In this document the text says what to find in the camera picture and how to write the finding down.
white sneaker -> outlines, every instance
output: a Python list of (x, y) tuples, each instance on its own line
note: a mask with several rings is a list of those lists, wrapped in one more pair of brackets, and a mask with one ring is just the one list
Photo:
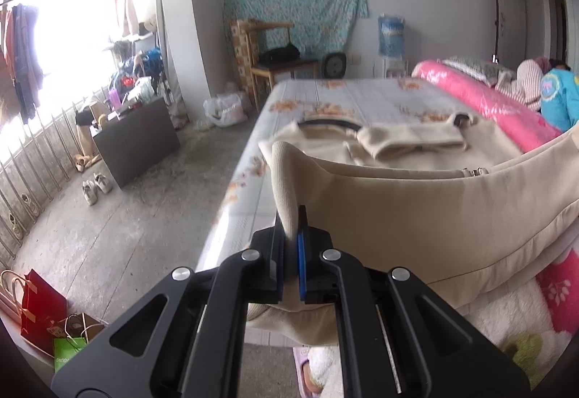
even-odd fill
[(103, 193), (108, 194), (112, 190), (111, 181), (109, 181), (106, 176), (102, 173), (94, 175), (94, 183), (98, 186)]
[(92, 181), (82, 181), (82, 194), (85, 196), (86, 203), (94, 205), (97, 202), (97, 188)]

red object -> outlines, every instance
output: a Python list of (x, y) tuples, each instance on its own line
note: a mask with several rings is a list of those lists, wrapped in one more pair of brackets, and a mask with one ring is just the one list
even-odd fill
[(537, 275), (555, 331), (579, 329), (579, 242)]
[(20, 335), (52, 356), (54, 336), (48, 329), (67, 317), (67, 299), (34, 270), (24, 278)]
[(121, 84), (126, 88), (132, 88), (135, 84), (135, 80), (132, 76), (123, 76), (121, 78)]

beige cloth bag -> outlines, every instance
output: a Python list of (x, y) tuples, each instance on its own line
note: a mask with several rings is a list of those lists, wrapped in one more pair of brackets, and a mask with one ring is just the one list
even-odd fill
[[(468, 177), (461, 170), (368, 168), (273, 144), (269, 165), (296, 272), (297, 207), (365, 266), (411, 269), (458, 308), (529, 265), (579, 215), (579, 127)], [(251, 305), (249, 325), (305, 344), (337, 340), (331, 306), (304, 305), (288, 279), (280, 305)]]
[(373, 124), (357, 132), (316, 120), (302, 125), (291, 122), (271, 140), (259, 142), (267, 163), (271, 166), (271, 149), (277, 141), (291, 143), (315, 158), (381, 168), (477, 169), (521, 155), (495, 122), (476, 115), (452, 114), (445, 122)]

pink blanket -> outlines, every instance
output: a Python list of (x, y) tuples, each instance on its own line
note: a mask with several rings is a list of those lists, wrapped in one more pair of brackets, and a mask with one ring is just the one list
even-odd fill
[(412, 76), (430, 81), (470, 105), (482, 116), (494, 120), (523, 152), (540, 147), (561, 135), (539, 113), (442, 63), (433, 60), (421, 62)]

shoe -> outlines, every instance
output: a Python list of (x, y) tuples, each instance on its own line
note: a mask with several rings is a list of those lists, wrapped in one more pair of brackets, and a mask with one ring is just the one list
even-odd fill
[(30, 210), (30, 213), (34, 217), (38, 218), (40, 216), (40, 207), (37, 205), (37, 203), (30, 197), (28, 197), (26, 194), (20, 194), (20, 198), (27, 205), (28, 210)]
[(94, 205), (97, 202), (97, 188), (92, 181), (82, 182), (82, 194), (85, 196), (86, 203)]
[(111, 181), (109, 181), (106, 176), (102, 173), (94, 175), (94, 183), (98, 186), (103, 193), (108, 194), (112, 190)]
[(10, 219), (10, 225), (12, 228), (12, 231), (14, 232), (14, 236), (21, 240), (24, 238), (24, 230), (22, 230), (22, 227), (20, 226), (20, 223), (18, 223), (18, 221), (15, 219), (14, 215), (9, 214), (8, 218)]

